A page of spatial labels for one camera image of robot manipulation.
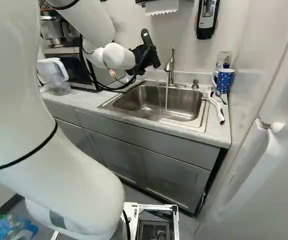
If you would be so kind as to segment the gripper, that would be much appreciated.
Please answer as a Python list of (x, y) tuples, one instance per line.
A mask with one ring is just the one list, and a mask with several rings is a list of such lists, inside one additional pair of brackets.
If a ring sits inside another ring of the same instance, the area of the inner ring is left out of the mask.
[(161, 66), (160, 59), (157, 54), (156, 46), (153, 44), (139, 45), (132, 49), (131, 52), (135, 56), (135, 66), (129, 69), (129, 75), (144, 75), (147, 67), (154, 67), (155, 69)]

